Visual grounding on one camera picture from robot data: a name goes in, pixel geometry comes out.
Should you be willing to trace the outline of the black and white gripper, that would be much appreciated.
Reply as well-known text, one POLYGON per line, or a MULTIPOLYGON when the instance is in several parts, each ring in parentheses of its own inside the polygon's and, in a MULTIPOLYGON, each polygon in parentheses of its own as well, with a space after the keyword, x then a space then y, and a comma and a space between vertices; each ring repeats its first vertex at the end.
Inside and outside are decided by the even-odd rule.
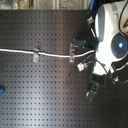
MULTIPOLYGON (((73 45, 78 48, 95 49, 95 43, 87 42, 85 40, 73 39, 73 45)), ((106 69, 106 65, 98 61, 93 60, 93 69, 89 78, 89 82, 93 84, 91 89, 86 93, 86 98, 92 100, 99 89, 99 86, 105 87, 107 81, 110 80, 113 84, 119 82, 117 76, 112 77, 112 72, 106 69)))

